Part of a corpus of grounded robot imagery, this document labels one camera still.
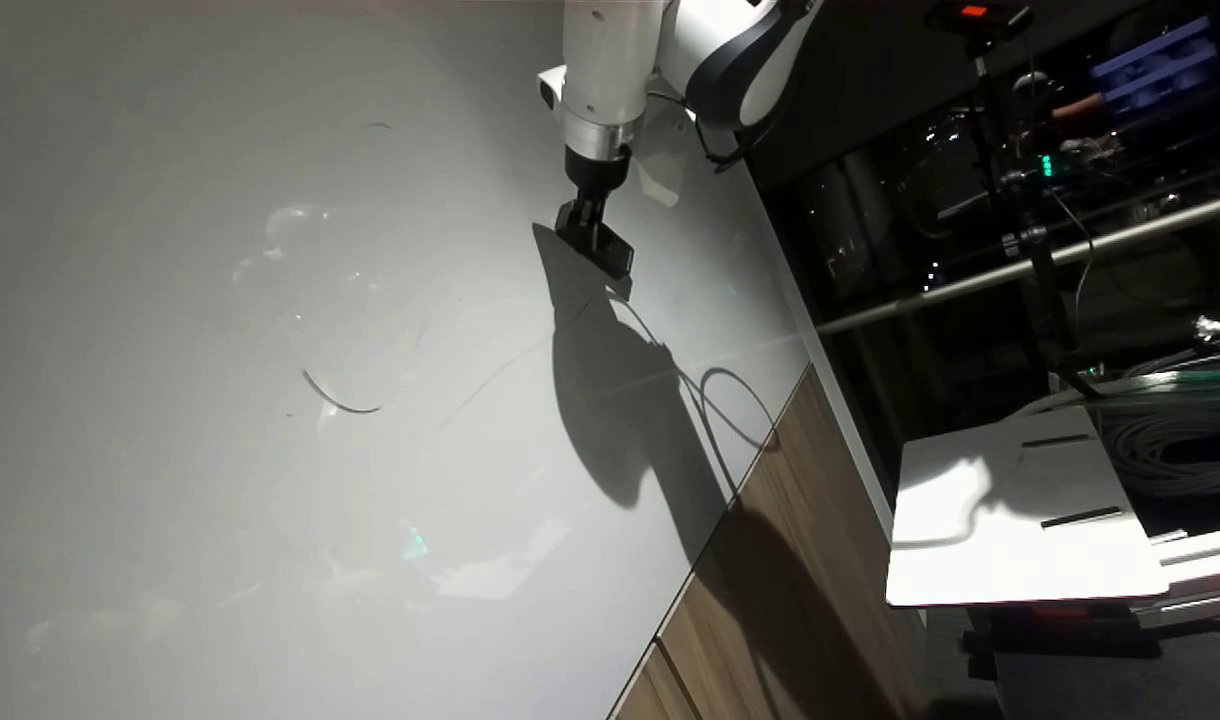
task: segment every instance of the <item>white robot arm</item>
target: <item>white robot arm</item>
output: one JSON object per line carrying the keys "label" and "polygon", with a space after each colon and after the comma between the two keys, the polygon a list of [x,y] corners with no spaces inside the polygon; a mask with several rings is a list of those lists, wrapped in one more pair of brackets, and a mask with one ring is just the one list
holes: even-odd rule
{"label": "white robot arm", "polygon": [[700,123],[751,126],[776,108],[814,7],[821,0],[567,0],[567,65],[539,76],[577,183],[556,233],[624,279],[631,247],[604,226],[604,205],[627,176],[648,84],[662,80]]}

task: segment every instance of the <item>robotic arm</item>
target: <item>robotic arm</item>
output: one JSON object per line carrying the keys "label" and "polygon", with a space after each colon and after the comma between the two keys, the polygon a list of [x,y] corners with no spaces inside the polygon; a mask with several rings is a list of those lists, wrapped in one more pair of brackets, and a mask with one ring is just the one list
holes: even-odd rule
{"label": "robotic arm", "polygon": [[556,233],[611,279],[631,247],[604,224],[624,183],[648,84],[666,84],[702,123],[759,123],[803,49],[821,0],[567,0],[564,67],[539,76],[561,104],[577,201]]}

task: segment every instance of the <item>metal rod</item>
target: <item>metal rod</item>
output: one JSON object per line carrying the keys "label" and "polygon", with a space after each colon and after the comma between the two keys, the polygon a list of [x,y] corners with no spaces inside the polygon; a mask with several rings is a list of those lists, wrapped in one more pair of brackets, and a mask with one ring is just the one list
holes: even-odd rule
{"label": "metal rod", "polygon": [[[1220,217],[1220,201],[1207,201],[1207,205],[1196,205],[1196,208],[1185,208],[1185,213],[1172,213],[1172,217],[1161,217],[1161,219],[1149,219],[1149,224],[1133,224],[1133,226],[1118,226],[1118,233],[1091,237],[1084,242],[1061,247],[1061,250],[1053,250],[1053,264],[1076,264],[1087,250],[1122,247],[1122,242],[1135,242],[1135,240],[1149,240],[1149,237],[1163,237],[1163,233],[1179,233],[1179,226],[1193,226],[1193,224],[1207,224],[1216,217]],[[982,290],[982,286],[994,286],[994,283],[1011,283],[1011,279],[1028,277],[1028,273],[1030,273],[1030,260],[1002,264],[1002,268],[991,268],[991,273],[979,273],[979,277],[963,277],[957,283],[945,283],[945,286],[932,286],[932,290],[920,290],[920,294],[906,294],[906,301],[890,301],[890,304],[876,304],[876,309],[841,314],[833,325],[821,325],[814,330],[821,336],[841,336],[841,330],[851,330],[851,328],[865,328],[865,325],[881,325],[888,314],[906,314],[906,312],[928,309],[928,304],[945,304],[945,301],[970,294],[970,290]]]}

